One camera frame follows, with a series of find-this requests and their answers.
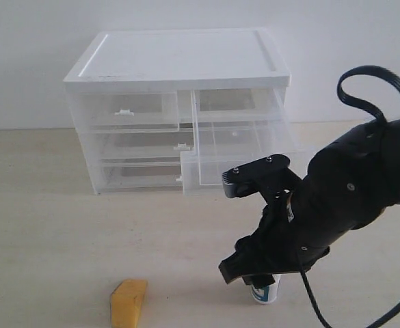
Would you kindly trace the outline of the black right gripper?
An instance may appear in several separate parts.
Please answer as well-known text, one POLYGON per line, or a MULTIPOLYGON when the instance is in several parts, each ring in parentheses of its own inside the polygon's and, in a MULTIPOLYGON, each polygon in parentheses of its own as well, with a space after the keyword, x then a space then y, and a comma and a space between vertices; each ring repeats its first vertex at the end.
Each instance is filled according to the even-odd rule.
POLYGON ((286 170, 282 181, 284 190, 264 198, 266 205, 257 229, 239 239, 235 253, 219 264, 219 271, 227 284, 241 278, 247 286, 267 287, 276 283, 272 273, 294 273, 301 268, 308 270, 329 254, 329 246, 315 247, 303 241, 308 230, 299 231, 295 224, 297 219, 289 219, 286 207, 302 179, 286 170))

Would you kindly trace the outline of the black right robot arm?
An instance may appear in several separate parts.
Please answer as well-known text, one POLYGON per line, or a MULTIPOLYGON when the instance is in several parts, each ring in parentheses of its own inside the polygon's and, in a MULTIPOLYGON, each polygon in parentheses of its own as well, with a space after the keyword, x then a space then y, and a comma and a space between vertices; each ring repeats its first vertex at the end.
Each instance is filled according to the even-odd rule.
POLYGON ((307 271, 342 235, 400 204, 400 119, 346 132, 314 155, 303 178, 290 163, 273 154, 223 173, 227 197, 260 193, 266 202, 257 229, 219 265, 226 283, 261 287, 275 274, 307 271))

